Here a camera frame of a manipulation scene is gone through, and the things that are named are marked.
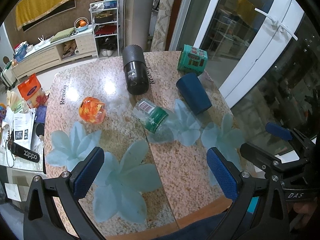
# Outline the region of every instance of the blue box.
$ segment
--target blue box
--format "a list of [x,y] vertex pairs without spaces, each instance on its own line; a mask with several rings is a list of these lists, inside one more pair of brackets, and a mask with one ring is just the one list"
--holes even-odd
[[27,46],[23,45],[13,57],[17,60],[17,62],[20,62],[26,54],[27,54]]
[[35,116],[35,122],[45,123],[46,113],[47,113],[46,106],[38,106],[38,109],[36,111],[36,116]]
[[117,1],[105,2],[104,8],[105,9],[117,8]]

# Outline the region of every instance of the orange candy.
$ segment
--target orange candy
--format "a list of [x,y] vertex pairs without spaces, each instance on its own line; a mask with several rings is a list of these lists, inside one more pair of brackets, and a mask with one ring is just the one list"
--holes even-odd
[[100,124],[106,115],[105,105],[97,98],[86,97],[79,107],[79,115],[86,122]]

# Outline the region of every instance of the green box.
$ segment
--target green box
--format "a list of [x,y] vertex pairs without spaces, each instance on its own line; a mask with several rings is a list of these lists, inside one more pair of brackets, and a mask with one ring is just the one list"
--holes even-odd
[[185,44],[179,58],[178,70],[186,73],[194,72],[199,76],[203,73],[207,61],[206,51]]

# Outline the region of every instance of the blue cup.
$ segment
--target blue cup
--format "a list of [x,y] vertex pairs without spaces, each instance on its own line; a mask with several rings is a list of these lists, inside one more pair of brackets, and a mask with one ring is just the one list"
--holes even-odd
[[176,87],[195,115],[203,113],[212,106],[204,87],[195,73],[185,74],[177,81]]

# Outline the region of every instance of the black cylinder bottle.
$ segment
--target black cylinder bottle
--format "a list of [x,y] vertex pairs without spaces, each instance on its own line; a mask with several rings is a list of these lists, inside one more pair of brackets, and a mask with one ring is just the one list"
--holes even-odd
[[149,89],[149,78],[142,48],[129,45],[122,52],[123,70],[127,90],[132,95],[141,95]]

